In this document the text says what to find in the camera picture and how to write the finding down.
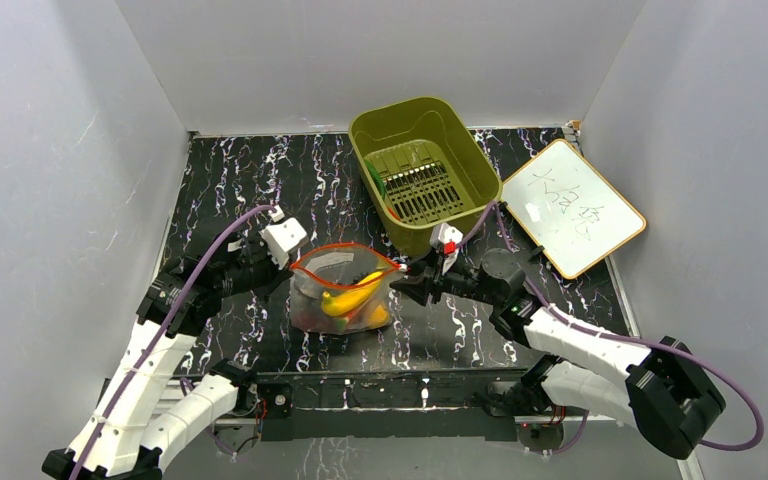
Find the clear zip bag orange zipper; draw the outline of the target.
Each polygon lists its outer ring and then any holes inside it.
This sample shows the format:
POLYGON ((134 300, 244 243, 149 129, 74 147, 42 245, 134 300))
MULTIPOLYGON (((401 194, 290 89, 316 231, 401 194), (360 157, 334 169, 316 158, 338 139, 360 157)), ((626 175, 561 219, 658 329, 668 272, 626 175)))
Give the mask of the clear zip bag orange zipper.
POLYGON ((356 243, 316 248, 290 266, 289 318, 307 333, 348 335, 391 324, 390 284, 402 266, 356 243))

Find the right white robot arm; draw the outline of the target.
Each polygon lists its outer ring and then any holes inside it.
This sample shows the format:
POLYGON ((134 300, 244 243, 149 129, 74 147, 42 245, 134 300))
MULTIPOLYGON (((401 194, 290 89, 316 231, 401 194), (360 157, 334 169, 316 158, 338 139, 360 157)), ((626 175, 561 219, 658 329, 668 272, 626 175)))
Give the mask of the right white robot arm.
POLYGON ((559 311, 507 250, 491 249, 475 266, 431 251, 391 286, 419 305, 445 294, 489 305, 497 333, 541 353, 518 382, 476 395, 489 411, 585 410, 631 425, 660 452, 685 459, 726 408, 683 343, 666 337, 641 345, 559 311))

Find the orange toy fruit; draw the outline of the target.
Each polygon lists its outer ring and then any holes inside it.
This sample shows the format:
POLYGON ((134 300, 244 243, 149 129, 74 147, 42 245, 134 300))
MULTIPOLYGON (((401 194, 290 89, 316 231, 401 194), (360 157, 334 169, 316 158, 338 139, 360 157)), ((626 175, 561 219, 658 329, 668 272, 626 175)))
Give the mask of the orange toy fruit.
POLYGON ((368 329, 378 329, 391 323, 389 310, 384 305, 377 306, 367 318, 368 329))

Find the yellow toy banana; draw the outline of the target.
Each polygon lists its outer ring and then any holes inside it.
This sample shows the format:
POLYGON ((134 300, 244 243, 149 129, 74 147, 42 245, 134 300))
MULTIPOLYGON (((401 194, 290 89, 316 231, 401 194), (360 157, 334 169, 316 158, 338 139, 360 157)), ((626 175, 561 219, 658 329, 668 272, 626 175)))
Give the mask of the yellow toy banana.
POLYGON ((363 305, 379 288, 383 271, 376 271, 364 277, 359 286, 337 295, 322 293, 321 309, 330 317, 343 317, 363 305))

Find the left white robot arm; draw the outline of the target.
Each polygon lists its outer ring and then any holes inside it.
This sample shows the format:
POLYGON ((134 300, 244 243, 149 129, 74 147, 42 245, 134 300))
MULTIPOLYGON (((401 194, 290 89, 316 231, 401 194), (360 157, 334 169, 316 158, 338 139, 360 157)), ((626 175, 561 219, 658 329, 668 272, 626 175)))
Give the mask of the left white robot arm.
POLYGON ((290 277, 305 231, 266 227, 218 234, 205 252, 160 271, 137 310, 117 371, 89 420, 41 470, 53 479, 159 479, 172 460, 218 418, 254 411, 256 375, 225 359, 162 414, 155 412, 174 371, 225 299, 266 297, 290 277))

